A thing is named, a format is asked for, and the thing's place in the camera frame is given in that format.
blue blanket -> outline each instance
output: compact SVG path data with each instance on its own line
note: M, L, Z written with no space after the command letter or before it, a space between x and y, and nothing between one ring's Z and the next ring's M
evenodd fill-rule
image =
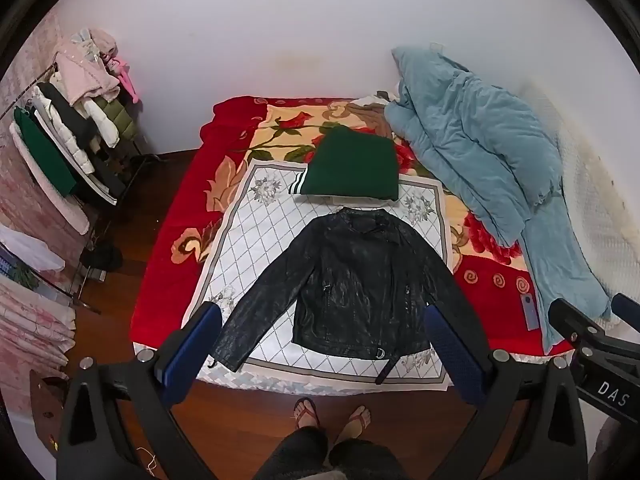
M530 108L440 54L401 47L400 101L385 108L392 130L457 195L502 246L518 240L536 285L545 353L562 341L548 323L556 298L592 319L609 315L562 196L558 149Z

bed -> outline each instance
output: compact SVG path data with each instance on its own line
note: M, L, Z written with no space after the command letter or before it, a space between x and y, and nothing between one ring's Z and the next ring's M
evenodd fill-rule
M312 158L327 123L393 136L382 105L359 105L347 99L244 96L214 107L214 119L200 131L203 145L148 261L131 321L135 348L158 348L205 300L219 304L226 319L234 302L270 261L272 248L277 255L286 247L304 219L350 205L327 198L294 199L282 192ZM420 165L411 149L400 139L394 142L401 197L384 207L423 234L465 291L477 290L491 299L485 301L481 317L492 348L541 356L540 329L532 327L522 309L504 311L504 298L532 292L518 248L504 250L492 243L480 222ZM264 197L270 202L260 204ZM293 217L298 221L291 221L292 225L282 221ZM278 231L280 224L284 227ZM256 244L269 236L278 243ZM252 247L259 250L254 254ZM209 359L198 378L232 388L316 395L446 389L450 384L433 349L406 356L385 383L375 385L373 379L384 361L356 362L295 348L290 343L293 309L274 324L237 373ZM562 343L553 354L568 349Z

person's leg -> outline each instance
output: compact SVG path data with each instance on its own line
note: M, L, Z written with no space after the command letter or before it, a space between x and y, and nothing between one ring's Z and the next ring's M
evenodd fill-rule
M364 406L350 416L329 453L329 462L349 480L408 478L389 448L358 438L370 420L371 414Z
M294 409L298 429L286 436L254 475L254 480L304 478L324 470L328 443L315 407L300 399Z

flip-flop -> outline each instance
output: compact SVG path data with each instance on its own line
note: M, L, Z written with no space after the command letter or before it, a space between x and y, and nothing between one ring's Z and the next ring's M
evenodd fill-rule
M362 430L360 431L360 433L357 436L360 436L362 434L362 432L364 430L367 429L367 426L369 424L371 424L371 412L369 412L369 421L367 422L366 420L364 420L364 417L362 416L362 413L367 409L366 406L358 406L353 413L351 413L351 416L349 417L349 420L347 420L347 424L349 424L352 420L358 420L360 422L360 427L362 428Z
M310 412L308 407L306 407L304 404L302 405L302 411L298 414L298 416L296 417L296 428L300 428L299 424L300 424L300 419L304 416L304 415L311 415L315 420L316 423L318 424L318 428L320 428L320 419L318 418L318 410L316 410L316 405L314 404L314 402L309 399L308 397L302 397L301 399L298 399L298 402L296 402L296 405L293 407L293 411L295 412L296 409L298 408L298 406L302 403L305 402L305 400L308 400L309 404L311 404L311 407L313 408L313 411Z

wooden floor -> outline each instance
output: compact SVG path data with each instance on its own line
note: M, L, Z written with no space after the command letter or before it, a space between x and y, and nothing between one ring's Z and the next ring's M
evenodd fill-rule
M119 272L109 273L105 283L89 282L85 287L82 298L98 307L102 315L78 312L76 346L68 353L70 376L84 356L92 356L102 364L133 357L127 333L145 263L192 156L191 152L173 154L168 162L143 169L122 203L109 234L122 250L125 263ZM330 438L357 406L368 406L372 424L363 437L388 446L409 475L417 479L433 472L474 412L453 389L314 400ZM245 480L292 431L295 401L296 397L285 394L231 390L196 381L188 398L174 406L173 413L221 480ZM148 448L131 406L124 403L122 409L133 443ZM517 418L518 414L512 417L487 472L495 470L504 456ZM142 460L148 462L146 453L140 453ZM164 478L159 469L154 473Z

